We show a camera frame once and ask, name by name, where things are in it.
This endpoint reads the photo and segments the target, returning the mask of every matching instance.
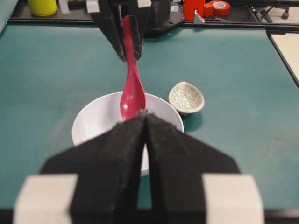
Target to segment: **red spoon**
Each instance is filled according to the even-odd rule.
[[[124,120],[134,117],[140,110],[145,109],[145,94],[139,78],[137,61],[134,56],[133,41],[129,16],[122,20],[125,39],[125,49],[128,76],[125,89],[121,96],[121,115]]]

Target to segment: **small crackle glaze dish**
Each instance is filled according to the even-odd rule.
[[[201,92],[195,86],[186,82],[176,84],[169,92],[168,100],[183,115],[198,112],[205,104]]]

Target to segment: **spoon handle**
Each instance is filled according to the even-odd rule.
[[[128,69],[136,66],[136,60],[134,55],[134,46],[132,41],[131,26],[130,26],[130,16],[127,15],[122,20],[123,24],[123,33],[125,39],[125,49],[126,49],[126,58]]]

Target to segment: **white bowl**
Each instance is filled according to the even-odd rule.
[[[123,122],[120,112],[122,92],[115,92],[95,99],[86,105],[77,115],[71,135],[75,146],[80,145],[112,129],[116,123]],[[173,124],[184,132],[183,121],[178,112],[165,100],[154,95],[145,94],[146,109],[159,118]],[[149,174],[149,160],[144,146],[141,176]]]
[[[176,84],[169,92],[168,100],[183,115],[198,112],[205,105],[201,92],[186,82]]]

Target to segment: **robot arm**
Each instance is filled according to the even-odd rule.
[[[67,2],[59,0],[62,13],[70,13]],[[121,8],[127,8],[130,16],[135,59],[141,58],[143,35],[150,14],[151,0],[87,0],[87,11],[105,37],[110,41],[118,57],[126,61]]]

